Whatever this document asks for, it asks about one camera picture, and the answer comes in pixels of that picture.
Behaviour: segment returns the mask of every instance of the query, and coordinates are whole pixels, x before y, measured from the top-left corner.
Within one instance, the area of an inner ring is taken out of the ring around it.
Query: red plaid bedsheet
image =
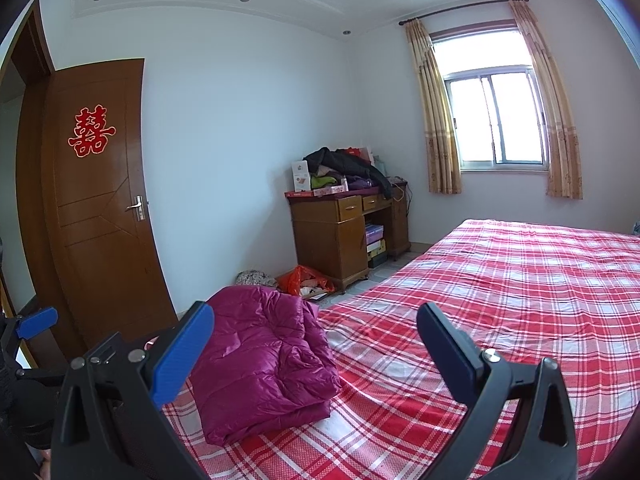
[[[464,413],[418,339],[426,301],[482,348],[520,362],[556,357],[579,477],[604,460],[640,401],[640,239],[561,227],[466,221],[379,286],[321,311],[342,378],[327,420],[221,448],[205,443],[188,384],[164,412],[212,478],[415,479]],[[511,402],[474,478],[489,471],[513,411]]]

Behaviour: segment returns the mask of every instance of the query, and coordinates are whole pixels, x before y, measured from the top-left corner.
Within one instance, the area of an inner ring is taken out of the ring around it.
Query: desk drawer
[[[391,207],[393,202],[394,200],[392,198],[385,198],[384,195],[378,195],[378,204],[376,205],[376,207]]]
[[[359,196],[348,196],[338,200],[338,215],[340,222],[362,215],[362,202]]]
[[[369,209],[375,209],[378,207],[378,201],[380,195],[367,195],[362,197],[362,209],[368,211]]]

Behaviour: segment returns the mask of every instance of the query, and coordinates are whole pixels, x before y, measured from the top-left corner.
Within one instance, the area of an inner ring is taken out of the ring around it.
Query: beige curtain
[[[453,118],[444,81],[433,54],[433,44],[420,20],[404,26],[420,86],[427,140],[429,191],[455,194],[462,191],[460,161]]]
[[[518,29],[529,47],[536,73],[549,140],[549,196],[582,198],[580,149],[555,60],[538,30],[538,22],[526,2],[510,1]]]

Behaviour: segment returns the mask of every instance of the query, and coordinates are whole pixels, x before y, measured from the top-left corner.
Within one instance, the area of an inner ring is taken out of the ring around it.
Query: door handle
[[[142,196],[138,195],[136,197],[137,202],[134,205],[130,205],[126,207],[124,211],[131,211],[132,209],[136,210],[136,217],[138,218],[138,222],[143,221],[145,219],[145,210],[142,207]]]
[[[134,205],[130,205],[129,207],[125,208],[124,211],[129,211],[130,209],[135,209],[137,207],[142,207],[142,197],[140,195],[138,195],[136,198],[138,199],[138,203],[134,204]]]

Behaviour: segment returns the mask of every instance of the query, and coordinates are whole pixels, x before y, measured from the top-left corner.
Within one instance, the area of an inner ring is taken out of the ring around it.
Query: curtain rod
[[[398,25],[404,25],[405,23],[409,23],[411,20],[421,20],[423,18],[426,18],[427,16],[433,16],[434,14],[447,12],[448,10],[464,9],[465,7],[475,7],[476,5],[501,4],[503,2],[528,2],[528,1],[529,0],[489,0],[488,2],[477,2],[474,4],[458,5],[457,7],[449,7],[448,9],[436,10],[435,12],[429,12],[428,14],[416,16],[415,18],[411,18],[410,20],[402,20],[401,22],[398,22]]]

